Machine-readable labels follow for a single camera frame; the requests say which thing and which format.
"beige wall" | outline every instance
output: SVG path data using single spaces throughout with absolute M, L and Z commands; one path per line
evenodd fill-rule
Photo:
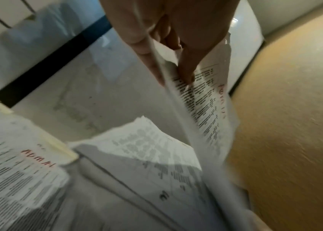
M 295 20 L 323 4 L 323 0 L 248 0 L 263 35 Z

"floor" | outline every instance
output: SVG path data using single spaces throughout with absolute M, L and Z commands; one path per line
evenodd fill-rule
M 267 38 L 233 94 L 229 163 L 274 231 L 323 231 L 323 7 Z

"red handwriting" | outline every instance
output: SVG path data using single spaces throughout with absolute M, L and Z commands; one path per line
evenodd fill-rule
M 56 164 L 56 163 L 54 164 L 51 163 L 51 161 L 45 161 L 44 157 L 37 156 L 36 153 L 34 153 L 32 150 L 29 150 L 29 149 L 21 151 L 21 154 L 25 155 L 26 157 L 33 158 L 34 160 L 40 162 L 40 164 L 43 164 L 45 166 L 52 167 Z
M 224 87 L 225 87 L 225 84 L 220 84 L 219 85 L 219 94 L 220 94 L 220 101 L 221 101 L 221 113 L 224 114 L 224 118 L 226 117 L 226 109 L 225 109 L 225 105 L 224 105 L 224 102 L 225 102 L 225 97 L 224 97 Z

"hand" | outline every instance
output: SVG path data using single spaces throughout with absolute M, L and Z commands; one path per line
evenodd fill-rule
M 149 48 L 145 32 L 134 15 L 136 3 L 141 19 L 155 40 L 183 51 L 178 74 L 194 82 L 200 61 L 226 36 L 239 0 L 100 0 L 119 36 L 135 51 L 161 85 L 164 79 Z

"glossy floor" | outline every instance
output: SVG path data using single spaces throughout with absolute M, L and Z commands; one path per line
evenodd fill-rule
M 323 7 L 267 38 L 233 95 L 228 161 L 274 231 L 323 231 Z

